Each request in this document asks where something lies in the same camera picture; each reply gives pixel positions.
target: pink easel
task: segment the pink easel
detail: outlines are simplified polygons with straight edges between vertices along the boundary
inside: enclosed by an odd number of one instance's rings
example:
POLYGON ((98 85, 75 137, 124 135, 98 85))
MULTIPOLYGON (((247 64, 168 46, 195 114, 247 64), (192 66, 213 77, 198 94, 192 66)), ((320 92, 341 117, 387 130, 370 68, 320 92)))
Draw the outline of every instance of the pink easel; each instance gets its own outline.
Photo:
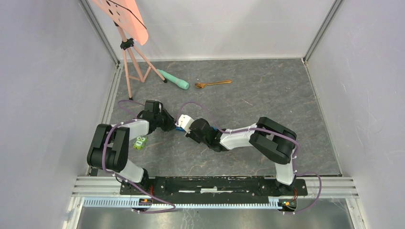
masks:
POLYGON ((119 34, 122 38, 121 49, 124 57, 124 68, 125 68, 125 77, 127 79, 127 87, 129 99, 132 100, 131 85, 129 79, 134 79, 145 82, 146 77, 148 76, 151 69, 153 69, 156 74, 165 82, 167 80, 160 74, 160 72, 153 66, 152 63, 145 57, 145 55, 135 46, 134 40, 137 41, 140 45, 144 45, 148 40, 148 32, 143 23, 143 20, 140 16, 137 4, 135 0, 93 0, 93 2, 103 10, 115 23, 115 26, 118 29, 119 34), (127 32, 133 38, 127 38, 125 35, 127 32), (149 68, 143 75, 137 60, 135 59, 134 53, 131 50, 131 47, 149 64, 149 68), (128 62, 127 62, 127 52, 134 64, 134 67, 138 73, 138 77, 129 75, 128 73, 128 62))

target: fork handle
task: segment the fork handle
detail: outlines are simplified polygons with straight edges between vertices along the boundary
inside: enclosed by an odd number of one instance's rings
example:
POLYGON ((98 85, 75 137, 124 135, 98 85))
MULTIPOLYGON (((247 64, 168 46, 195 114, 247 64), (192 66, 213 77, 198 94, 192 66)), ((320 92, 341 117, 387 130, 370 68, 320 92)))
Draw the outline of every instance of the fork handle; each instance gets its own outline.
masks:
POLYGON ((223 84, 223 83, 232 83, 232 80, 224 80, 224 81, 219 81, 219 82, 214 82, 214 83, 207 83, 205 86, 215 85, 215 84, 223 84))

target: golden fork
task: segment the golden fork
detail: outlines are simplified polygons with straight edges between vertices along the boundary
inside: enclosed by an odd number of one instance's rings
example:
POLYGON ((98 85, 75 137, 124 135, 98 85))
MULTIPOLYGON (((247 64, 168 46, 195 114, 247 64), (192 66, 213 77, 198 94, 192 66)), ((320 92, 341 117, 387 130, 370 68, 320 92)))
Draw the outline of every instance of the golden fork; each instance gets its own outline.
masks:
POLYGON ((223 84, 223 83, 232 83, 232 80, 224 80, 224 81, 219 81, 219 82, 214 82, 214 83, 196 83, 195 86, 198 88, 204 88, 205 86, 223 84))

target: pink board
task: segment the pink board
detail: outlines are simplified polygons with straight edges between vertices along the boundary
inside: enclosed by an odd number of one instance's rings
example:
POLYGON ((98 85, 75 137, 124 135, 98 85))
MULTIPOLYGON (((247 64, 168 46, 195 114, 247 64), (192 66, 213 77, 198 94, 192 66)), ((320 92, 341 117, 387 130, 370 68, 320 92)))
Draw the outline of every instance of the pink board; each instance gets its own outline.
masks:
POLYGON ((109 0, 93 0, 93 2, 100 7, 109 17, 114 20, 125 32, 127 32, 134 40, 143 45, 148 40, 148 32, 142 25, 143 20, 140 16, 138 6, 135 0, 112 0, 117 3, 114 4, 109 0), (134 15, 128 10, 120 7, 119 5, 128 8, 132 13, 142 22, 140 23, 134 15))

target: wall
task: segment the wall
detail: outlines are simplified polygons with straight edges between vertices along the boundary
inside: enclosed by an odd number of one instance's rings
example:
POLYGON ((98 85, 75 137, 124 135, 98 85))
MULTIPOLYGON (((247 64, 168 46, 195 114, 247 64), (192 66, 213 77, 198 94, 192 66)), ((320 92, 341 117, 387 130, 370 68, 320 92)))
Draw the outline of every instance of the wall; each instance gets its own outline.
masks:
POLYGON ((344 1, 309 60, 342 169, 370 228, 403 228, 405 2, 344 1))
POLYGON ((78 1, 1 7, 0 228, 61 228, 114 64, 78 1))
MULTIPOLYGON (((117 56, 121 37, 89 0, 117 56)), ((333 0, 137 0, 149 59, 303 57, 333 0)))

